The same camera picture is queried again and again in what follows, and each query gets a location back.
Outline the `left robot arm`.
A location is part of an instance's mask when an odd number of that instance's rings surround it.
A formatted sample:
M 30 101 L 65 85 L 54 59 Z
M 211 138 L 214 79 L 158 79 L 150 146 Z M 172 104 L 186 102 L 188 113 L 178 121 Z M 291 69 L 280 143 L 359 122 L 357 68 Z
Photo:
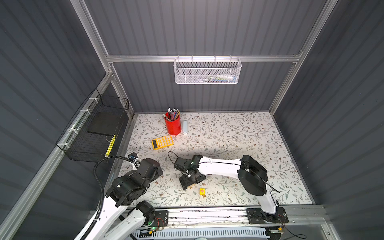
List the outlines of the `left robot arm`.
M 109 159 L 120 159 L 139 166 L 128 174 L 116 178 L 105 191 L 97 174 L 97 168 Z M 156 209 L 147 201 L 142 201 L 130 210 L 127 217 L 117 226 L 110 229 L 132 202 L 144 195 L 150 184 L 163 175 L 160 163 L 149 158 L 139 161 L 136 155 L 128 158 L 111 156 L 98 161 L 93 174 L 101 188 L 100 201 L 93 217 L 75 237 L 76 240 L 124 240 L 141 227 L 151 227 L 155 220 Z

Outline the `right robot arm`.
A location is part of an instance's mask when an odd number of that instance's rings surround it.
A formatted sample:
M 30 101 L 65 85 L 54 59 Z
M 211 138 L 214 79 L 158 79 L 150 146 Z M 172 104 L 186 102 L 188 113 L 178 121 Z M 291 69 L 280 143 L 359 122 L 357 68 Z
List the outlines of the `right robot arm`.
M 244 155 L 234 160 L 211 159 L 201 155 L 194 155 L 191 159 L 178 157 L 174 168 L 183 174 L 179 180 L 184 190 L 201 183 L 207 175 L 237 179 L 247 193 L 258 198 L 265 217 L 278 214 L 279 204 L 272 196 L 271 192 L 275 189 L 268 184 L 267 170 L 251 156 Z

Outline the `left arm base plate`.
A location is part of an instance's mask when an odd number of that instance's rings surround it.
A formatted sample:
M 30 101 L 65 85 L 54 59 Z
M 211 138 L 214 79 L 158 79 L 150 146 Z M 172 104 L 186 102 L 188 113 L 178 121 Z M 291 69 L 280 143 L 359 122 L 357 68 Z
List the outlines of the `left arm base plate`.
M 168 225 L 169 219 L 169 211 L 165 210 L 156 210 L 154 213 L 150 213 L 148 217 L 146 217 L 144 227 L 166 227 Z

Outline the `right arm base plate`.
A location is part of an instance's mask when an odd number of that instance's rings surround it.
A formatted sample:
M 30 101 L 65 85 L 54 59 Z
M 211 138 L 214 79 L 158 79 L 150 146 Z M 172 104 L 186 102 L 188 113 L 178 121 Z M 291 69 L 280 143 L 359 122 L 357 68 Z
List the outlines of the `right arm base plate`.
M 278 207 L 275 214 L 268 214 L 261 208 L 246 209 L 248 221 L 250 224 L 286 224 L 289 222 L 284 208 Z

